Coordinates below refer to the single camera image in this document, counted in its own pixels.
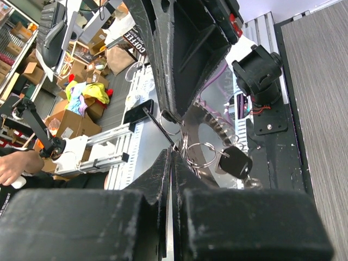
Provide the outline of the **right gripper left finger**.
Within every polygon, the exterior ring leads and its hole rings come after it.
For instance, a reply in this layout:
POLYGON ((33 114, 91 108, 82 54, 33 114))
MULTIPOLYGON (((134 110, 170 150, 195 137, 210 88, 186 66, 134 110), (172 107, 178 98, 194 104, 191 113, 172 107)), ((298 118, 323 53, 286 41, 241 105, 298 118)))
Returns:
POLYGON ((162 260, 171 151, 122 190, 23 189, 1 217, 1 260, 162 260))

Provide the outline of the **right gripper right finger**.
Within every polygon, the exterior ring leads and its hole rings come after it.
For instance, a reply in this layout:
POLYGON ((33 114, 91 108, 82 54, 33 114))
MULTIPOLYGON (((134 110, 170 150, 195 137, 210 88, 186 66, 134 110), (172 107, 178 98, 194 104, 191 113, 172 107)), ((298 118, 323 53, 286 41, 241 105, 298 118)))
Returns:
POLYGON ((274 189, 213 188, 171 160, 175 260, 331 260, 313 200, 274 189))

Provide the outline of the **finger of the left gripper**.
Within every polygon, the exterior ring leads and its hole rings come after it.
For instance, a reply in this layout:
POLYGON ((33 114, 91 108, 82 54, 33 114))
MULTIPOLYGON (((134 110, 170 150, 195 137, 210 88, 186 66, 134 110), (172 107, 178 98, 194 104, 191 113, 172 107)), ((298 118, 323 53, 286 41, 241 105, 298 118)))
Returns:
POLYGON ((219 1, 125 1, 145 44, 159 108, 181 122, 231 48, 219 1))

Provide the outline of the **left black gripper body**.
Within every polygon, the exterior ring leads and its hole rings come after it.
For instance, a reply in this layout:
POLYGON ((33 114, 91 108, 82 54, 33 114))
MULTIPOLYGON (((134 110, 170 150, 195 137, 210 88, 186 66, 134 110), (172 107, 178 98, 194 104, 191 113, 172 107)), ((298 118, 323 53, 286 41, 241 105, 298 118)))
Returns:
POLYGON ((223 14, 222 31, 231 45, 241 38, 244 20, 239 12, 240 6, 236 0, 221 0, 219 8, 223 14))

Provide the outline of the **key with black tag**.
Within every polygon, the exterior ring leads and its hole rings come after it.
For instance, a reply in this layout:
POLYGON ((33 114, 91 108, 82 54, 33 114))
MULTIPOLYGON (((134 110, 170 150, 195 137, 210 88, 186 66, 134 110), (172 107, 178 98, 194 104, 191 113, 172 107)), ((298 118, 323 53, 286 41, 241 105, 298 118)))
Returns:
POLYGON ((242 181, 246 189, 262 189, 261 181, 250 177, 253 167, 252 159, 236 146, 230 146, 219 151, 216 170, 221 174, 229 174, 242 181))

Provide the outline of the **metal disc with keyrings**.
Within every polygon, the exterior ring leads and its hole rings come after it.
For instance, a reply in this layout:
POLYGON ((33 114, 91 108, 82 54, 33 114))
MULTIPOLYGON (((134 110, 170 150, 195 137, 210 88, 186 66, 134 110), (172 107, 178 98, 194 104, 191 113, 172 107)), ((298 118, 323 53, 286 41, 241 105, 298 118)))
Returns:
POLYGON ((180 130, 171 133, 162 124, 165 111, 158 117, 162 131, 168 136, 180 134, 182 143, 178 146, 183 158, 194 174, 205 183, 218 187, 216 177, 227 172, 219 166, 224 150, 236 147, 245 151, 239 136, 235 133, 235 125, 228 122, 220 112, 208 108, 206 101, 198 97, 180 125, 180 130))

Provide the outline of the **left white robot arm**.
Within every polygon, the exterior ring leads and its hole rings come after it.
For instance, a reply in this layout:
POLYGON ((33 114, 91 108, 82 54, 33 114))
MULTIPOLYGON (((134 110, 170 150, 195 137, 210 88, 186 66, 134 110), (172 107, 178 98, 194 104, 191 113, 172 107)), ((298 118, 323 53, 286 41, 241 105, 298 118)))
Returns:
POLYGON ((243 19, 237 1, 125 1, 144 41, 152 68, 160 119, 185 126, 191 107, 222 136, 233 136, 228 122, 206 110, 198 97, 228 53, 238 87, 256 106, 276 103, 282 59, 263 46, 247 54, 237 46, 243 19))

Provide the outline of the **coffee filter box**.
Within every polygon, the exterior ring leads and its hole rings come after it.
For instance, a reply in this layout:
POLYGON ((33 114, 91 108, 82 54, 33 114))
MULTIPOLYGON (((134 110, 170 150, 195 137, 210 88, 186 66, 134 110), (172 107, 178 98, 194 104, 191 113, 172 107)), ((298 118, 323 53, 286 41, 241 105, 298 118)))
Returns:
POLYGON ((130 30, 125 32, 122 37, 141 55, 147 54, 145 43, 139 33, 137 26, 134 26, 130 30))

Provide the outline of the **black smartphone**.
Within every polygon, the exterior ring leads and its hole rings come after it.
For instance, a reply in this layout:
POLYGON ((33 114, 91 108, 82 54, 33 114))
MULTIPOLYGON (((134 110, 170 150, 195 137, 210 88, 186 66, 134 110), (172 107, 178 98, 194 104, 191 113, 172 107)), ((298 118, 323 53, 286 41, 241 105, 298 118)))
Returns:
POLYGON ((154 108, 154 100, 149 99, 146 102, 143 102, 142 104, 139 104, 127 111, 123 119, 123 124, 138 123, 140 121, 143 121, 144 119, 147 119, 147 115, 144 112, 143 108, 146 108, 148 112, 152 114, 154 108))

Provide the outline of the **person in blue jacket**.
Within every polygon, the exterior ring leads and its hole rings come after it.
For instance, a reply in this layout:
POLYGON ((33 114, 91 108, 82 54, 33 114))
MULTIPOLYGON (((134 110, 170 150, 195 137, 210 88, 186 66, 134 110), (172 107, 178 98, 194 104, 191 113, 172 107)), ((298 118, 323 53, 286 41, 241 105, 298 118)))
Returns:
POLYGON ((1 184, 12 185, 25 171, 33 174, 41 171, 44 160, 33 150, 16 151, 1 157, 1 184))

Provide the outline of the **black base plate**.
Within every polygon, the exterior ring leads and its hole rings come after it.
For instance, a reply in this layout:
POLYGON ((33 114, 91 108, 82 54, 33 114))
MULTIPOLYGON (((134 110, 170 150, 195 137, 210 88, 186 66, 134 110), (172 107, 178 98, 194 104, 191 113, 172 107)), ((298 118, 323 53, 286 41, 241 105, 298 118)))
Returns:
POLYGON ((266 189, 305 192, 313 196, 300 117, 295 101, 289 62, 282 32, 283 23, 274 24, 267 15, 248 22, 252 39, 284 60, 279 83, 284 102, 280 108, 265 110, 246 120, 251 175, 266 189))

